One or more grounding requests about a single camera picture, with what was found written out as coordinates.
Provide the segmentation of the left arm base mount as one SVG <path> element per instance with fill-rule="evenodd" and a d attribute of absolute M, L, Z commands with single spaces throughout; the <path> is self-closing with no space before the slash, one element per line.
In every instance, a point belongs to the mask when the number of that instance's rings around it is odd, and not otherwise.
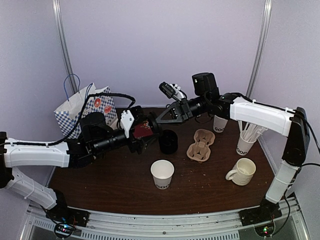
<path fill-rule="evenodd" d="M 88 211 L 69 207 L 66 211 L 48 210 L 44 207 L 42 210 L 45 216 L 53 222 L 53 233 L 59 239 L 66 239 L 80 232 L 79 227 L 86 227 L 90 216 Z"/>

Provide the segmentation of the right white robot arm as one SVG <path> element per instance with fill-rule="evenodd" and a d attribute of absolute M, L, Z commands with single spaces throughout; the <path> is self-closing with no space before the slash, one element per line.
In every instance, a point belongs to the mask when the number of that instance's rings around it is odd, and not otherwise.
<path fill-rule="evenodd" d="M 267 128 L 287 138 L 282 162 L 268 191 L 265 203 L 256 210 L 259 220 L 268 220 L 306 160 L 310 133 L 303 108 L 281 108 L 256 102 L 238 92 L 220 94 L 213 73 L 192 76 L 196 98 L 187 99 L 179 87 L 166 82 L 159 89 L 174 102 L 160 115 L 158 124 L 182 124 L 204 113 L 226 120 L 244 121 Z"/>

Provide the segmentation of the white paper coffee cup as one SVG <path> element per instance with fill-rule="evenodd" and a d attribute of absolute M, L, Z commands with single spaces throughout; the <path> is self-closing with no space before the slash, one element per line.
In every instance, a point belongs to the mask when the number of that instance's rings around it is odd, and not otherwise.
<path fill-rule="evenodd" d="M 170 161 L 160 159 L 152 163 L 150 172 L 155 186 L 160 190 L 165 190 L 170 186 L 175 167 Z"/>

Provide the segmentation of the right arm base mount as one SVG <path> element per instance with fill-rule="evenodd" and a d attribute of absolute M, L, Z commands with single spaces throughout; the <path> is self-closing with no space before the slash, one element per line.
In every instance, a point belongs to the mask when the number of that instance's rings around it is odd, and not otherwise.
<path fill-rule="evenodd" d="M 281 210 L 263 211 L 260 207 L 243 209 L 239 213 L 242 226 L 253 225 L 260 237 L 270 237 L 276 231 L 274 220 L 282 216 Z"/>

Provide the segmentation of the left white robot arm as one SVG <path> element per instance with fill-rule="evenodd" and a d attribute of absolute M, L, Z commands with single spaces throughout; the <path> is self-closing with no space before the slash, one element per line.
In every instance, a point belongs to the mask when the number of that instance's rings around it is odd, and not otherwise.
<path fill-rule="evenodd" d="M 106 124 L 100 112 L 93 112 L 80 119 L 81 133 L 76 139 L 60 143 L 22 142 L 0 134 L 0 186 L 11 189 L 53 213 L 61 222 L 72 218 L 62 192 L 47 188 L 21 171 L 20 166 L 55 166 L 60 168 L 83 168 L 103 153 L 128 146 L 129 150 L 141 154 L 162 133 L 152 112 L 148 116 L 135 118 L 127 110 L 121 114 L 119 129 Z"/>

